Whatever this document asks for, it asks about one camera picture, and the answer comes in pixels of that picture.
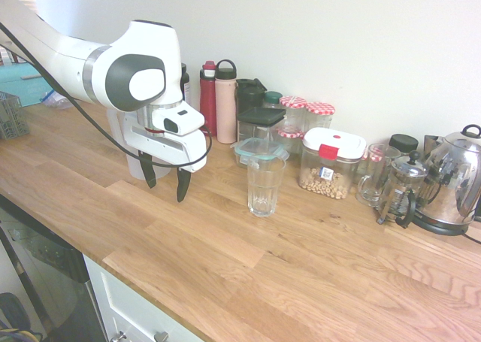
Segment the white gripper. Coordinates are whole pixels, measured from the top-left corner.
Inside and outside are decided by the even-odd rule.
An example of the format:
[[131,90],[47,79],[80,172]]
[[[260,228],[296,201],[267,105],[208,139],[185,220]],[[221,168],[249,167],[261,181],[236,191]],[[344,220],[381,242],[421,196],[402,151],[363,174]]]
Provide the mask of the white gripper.
[[138,160],[144,179],[152,189],[156,185],[156,173],[152,157],[161,164],[184,165],[177,168],[177,201],[182,202],[189,189],[192,173],[202,169],[207,163],[207,144],[199,129],[179,136],[163,132],[155,136],[138,122],[134,113],[124,113],[121,128],[126,143],[138,151]]

